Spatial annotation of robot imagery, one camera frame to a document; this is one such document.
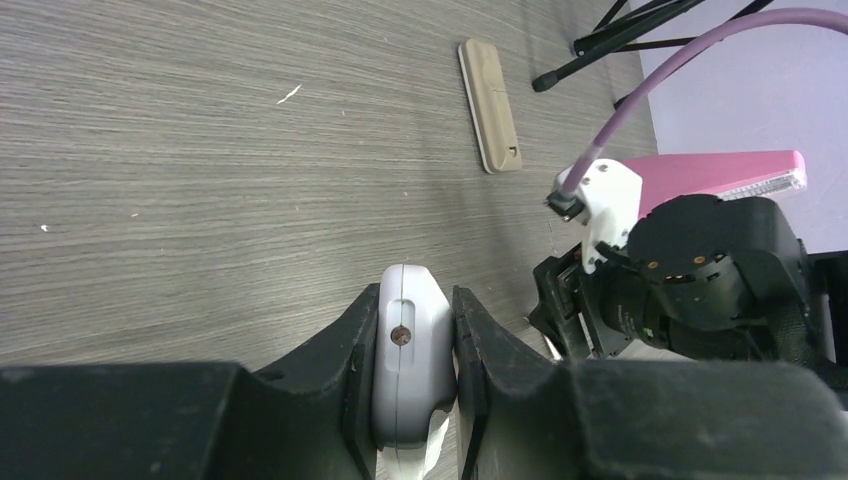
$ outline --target debris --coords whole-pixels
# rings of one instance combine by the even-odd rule
[[[303,84],[301,83],[301,84],[299,84],[298,86],[294,87],[294,90],[292,90],[291,92],[289,92],[289,93],[288,93],[288,95],[286,95],[286,96],[285,96],[282,100],[280,100],[279,102],[277,102],[277,105],[279,105],[279,104],[281,104],[281,103],[285,102],[286,100],[288,100],[289,98],[291,98],[292,96],[294,96],[294,94],[295,94],[295,93],[297,93],[297,91],[298,91],[298,90],[300,90],[300,87],[302,87],[302,86],[303,86]]]

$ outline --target beige rectangular object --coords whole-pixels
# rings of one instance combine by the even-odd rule
[[[497,49],[470,38],[459,46],[459,63],[483,168],[489,173],[520,170],[521,150]]]

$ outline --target pink object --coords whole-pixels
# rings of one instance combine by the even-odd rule
[[[642,177],[639,218],[680,195],[709,193],[725,200],[785,197],[807,187],[797,151],[656,155],[622,160]]]

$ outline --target wood grain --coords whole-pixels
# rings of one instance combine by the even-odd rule
[[[544,348],[530,271],[578,231],[541,200],[642,73],[618,54],[545,94],[530,80],[602,3],[4,1],[0,364],[257,368],[399,262]],[[480,166],[469,36],[499,48],[520,172]],[[645,108],[608,153],[655,148]],[[455,472],[446,449],[428,478]]]

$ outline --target cable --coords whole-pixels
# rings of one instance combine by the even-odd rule
[[[571,167],[571,172],[569,172],[565,181],[562,183],[560,192],[566,197],[573,196],[574,191],[577,190],[577,186],[580,184],[580,180],[586,175],[592,162],[600,156],[601,151],[610,137],[612,137],[612,134],[633,113],[636,103],[648,95],[651,90],[662,83],[675,70],[685,65],[704,50],[731,35],[769,25],[811,25],[848,35],[848,16],[846,15],[815,8],[781,8],[752,13],[736,20],[731,20],[695,38],[663,62],[659,68],[648,75],[648,78],[633,90],[633,93],[627,97],[627,100],[607,120],[607,123],[601,128],[601,131],[598,132],[592,143],[577,158],[577,161]]]

